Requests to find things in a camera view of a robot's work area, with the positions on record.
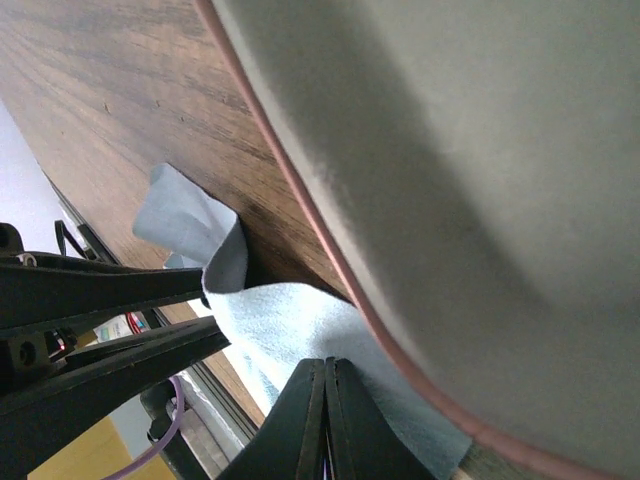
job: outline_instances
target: microfiber cloth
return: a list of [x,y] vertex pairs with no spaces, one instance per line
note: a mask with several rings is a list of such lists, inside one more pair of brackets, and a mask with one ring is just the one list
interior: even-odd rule
[[247,247],[233,210],[162,164],[133,232],[173,252],[167,268],[204,268],[208,313],[232,344],[225,354],[265,414],[301,359],[348,358],[398,438],[438,479],[451,477],[471,439],[413,391],[353,305],[301,283],[244,289]]

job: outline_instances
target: red wire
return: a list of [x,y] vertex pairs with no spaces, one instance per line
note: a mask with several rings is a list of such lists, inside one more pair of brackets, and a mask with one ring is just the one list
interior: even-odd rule
[[137,335],[138,333],[142,333],[142,330],[140,330],[140,327],[138,327],[138,324],[134,320],[131,312],[125,313],[124,316],[127,319],[127,325],[129,325],[129,329],[131,329],[131,333],[133,333],[134,335]]

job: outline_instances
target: gray fabric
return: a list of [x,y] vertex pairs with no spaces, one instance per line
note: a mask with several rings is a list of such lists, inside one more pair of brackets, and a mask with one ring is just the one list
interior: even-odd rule
[[234,367],[265,411],[300,359],[349,358],[398,437],[439,479],[450,478],[471,440],[411,389],[352,305],[304,284],[242,290],[247,254],[234,212],[161,165],[134,232],[173,250],[166,266],[208,263],[203,283],[213,315],[235,349]]
[[415,365],[484,423],[640,478],[640,2],[213,3]]

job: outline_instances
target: wooden table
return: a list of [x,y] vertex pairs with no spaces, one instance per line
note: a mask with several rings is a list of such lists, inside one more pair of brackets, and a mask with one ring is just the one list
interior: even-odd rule
[[[124,264],[167,256],[131,225],[150,170],[169,162],[239,213],[250,283],[346,296],[189,0],[4,0],[0,64],[0,97],[42,168]],[[185,305],[166,313],[193,316]],[[261,422],[224,356],[207,363]],[[539,478],[477,446],[462,468]]]

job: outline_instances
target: yellow surface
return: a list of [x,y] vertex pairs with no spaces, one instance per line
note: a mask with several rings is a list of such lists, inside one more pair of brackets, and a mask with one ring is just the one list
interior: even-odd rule
[[78,337],[78,345],[76,345],[76,348],[86,347],[91,342],[97,339],[98,337],[96,337],[96,334],[93,332],[93,330],[89,330],[88,332],[85,332]]
[[[111,419],[105,417],[29,474],[29,480],[98,480],[131,463]],[[128,480],[174,480],[160,457]]]

